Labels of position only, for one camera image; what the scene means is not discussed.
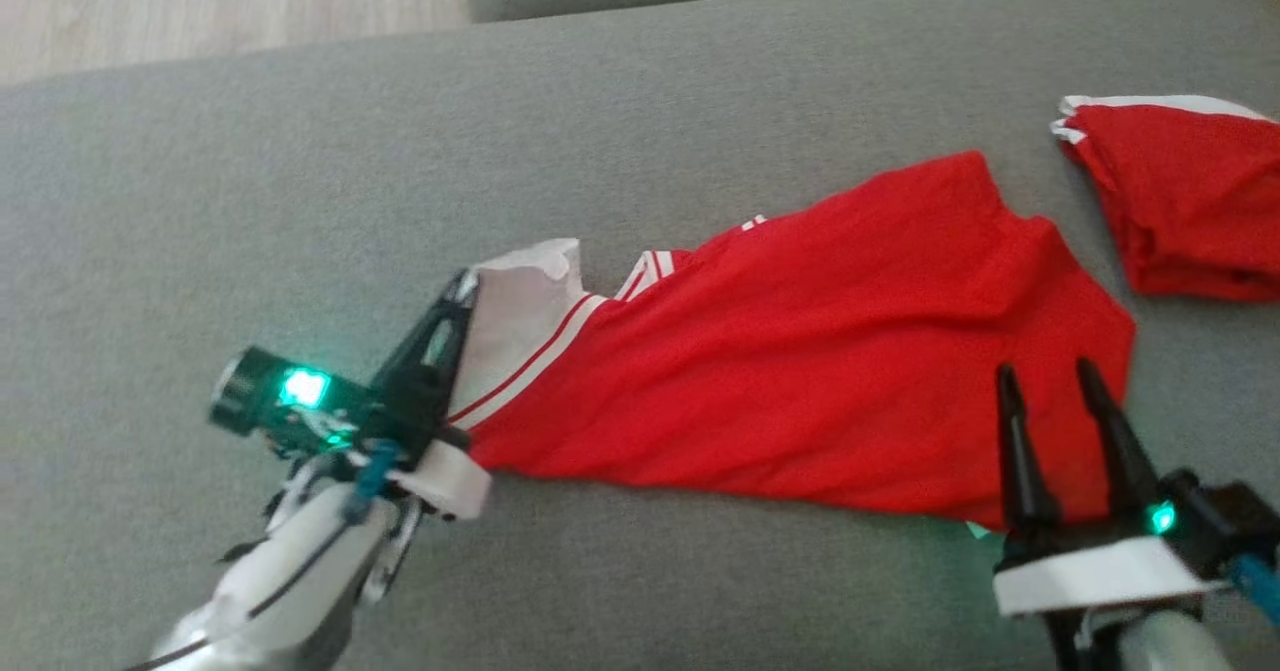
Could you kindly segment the large grey sofa seat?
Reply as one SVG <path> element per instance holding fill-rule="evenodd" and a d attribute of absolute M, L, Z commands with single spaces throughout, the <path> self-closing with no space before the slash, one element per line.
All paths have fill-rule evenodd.
<path fill-rule="evenodd" d="M 1065 93 L 1280 119 L 1280 0 L 707 0 L 0 90 L 0 671 L 119 671 L 284 466 L 207 423 L 246 346 L 365 378 L 457 268 L 582 241 L 614 291 L 870 175 L 984 152 L 1138 334 L 1161 469 L 1280 506 L 1280 305 L 1129 292 Z M 499 478 L 426 522 L 339 671 L 1036 671 L 960 522 Z"/>

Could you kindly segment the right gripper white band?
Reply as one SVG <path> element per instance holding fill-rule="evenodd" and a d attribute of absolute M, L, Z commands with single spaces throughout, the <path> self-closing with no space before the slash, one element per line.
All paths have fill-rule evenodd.
<path fill-rule="evenodd" d="M 1167 501 L 1158 475 L 1128 416 L 1097 365 L 1076 360 L 1076 379 L 1103 452 L 1110 528 L 1134 537 L 1085 551 L 1055 554 L 1000 571 L 992 585 L 1005 617 L 1137 604 L 1228 588 L 1204 580 L 1161 538 Z M 1015 369 L 996 371 L 1001 505 L 1007 553 L 1036 553 L 1062 521 L 1062 510 L 1042 474 L 1028 428 L 1028 408 Z"/>

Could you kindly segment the red and white jersey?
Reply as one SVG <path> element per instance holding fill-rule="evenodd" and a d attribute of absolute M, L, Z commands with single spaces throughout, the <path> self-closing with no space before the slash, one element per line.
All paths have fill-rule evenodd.
<path fill-rule="evenodd" d="M 1137 327 L 968 151 L 873 175 L 586 291 L 575 238 L 484 263 L 448 411 L 488 470 L 1005 529 L 997 369 L 1050 489 L 1106 510 L 1075 365 L 1124 392 Z"/>

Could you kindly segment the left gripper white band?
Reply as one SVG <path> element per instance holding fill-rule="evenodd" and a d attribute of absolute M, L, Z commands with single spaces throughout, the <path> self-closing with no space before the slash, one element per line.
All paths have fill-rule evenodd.
<path fill-rule="evenodd" d="M 476 273 L 458 273 L 393 350 L 372 379 L 375 406 L 365 441 L 396 458 L 383 474 L 390 485 L 458 520 L 484 511 L 492 476 L 468 453 L 468 437 L 448 423 L 475 305 Z"/>

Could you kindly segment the red shorts with white stripe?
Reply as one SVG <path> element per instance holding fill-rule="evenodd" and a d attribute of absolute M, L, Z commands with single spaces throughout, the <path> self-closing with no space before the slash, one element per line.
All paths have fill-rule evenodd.
<path fill-rule="evenodd" d="M 1068 93 L 1051 132 L 1134 292 L 1280 302 L 1280 120 L 1204 93 Z"/>

